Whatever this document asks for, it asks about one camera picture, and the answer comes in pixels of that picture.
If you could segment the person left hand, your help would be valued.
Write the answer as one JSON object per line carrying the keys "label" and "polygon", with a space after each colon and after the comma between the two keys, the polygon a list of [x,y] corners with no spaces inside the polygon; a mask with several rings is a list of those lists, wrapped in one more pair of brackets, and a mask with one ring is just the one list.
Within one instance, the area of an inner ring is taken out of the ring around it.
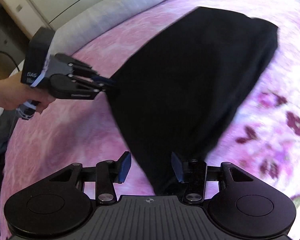
{"label": "person left hand", "polygon": [[20,82],[21,72],[0,80],[0,107],[11,111],[27,100],[38,101],[36,111],[42,113],[48,105],[55,101],[46,90],[32,88]]}

